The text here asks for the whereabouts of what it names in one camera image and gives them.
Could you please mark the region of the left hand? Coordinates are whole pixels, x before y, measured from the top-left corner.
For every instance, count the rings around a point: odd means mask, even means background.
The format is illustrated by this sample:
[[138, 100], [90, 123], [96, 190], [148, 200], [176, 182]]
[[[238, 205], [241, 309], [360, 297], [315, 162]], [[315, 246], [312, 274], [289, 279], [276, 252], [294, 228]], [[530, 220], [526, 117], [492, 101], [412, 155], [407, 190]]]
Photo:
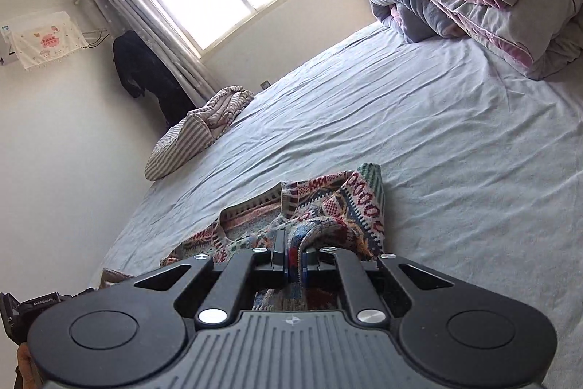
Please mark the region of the left hand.
[[32, 364], [32, 356], [29, 346], [26, 343], [19, 345], [17, 350], [17, 376], [15, 380], [15, 388], [20, 389], [39, 389], [39, 384], [36, 382], [38, 376]]

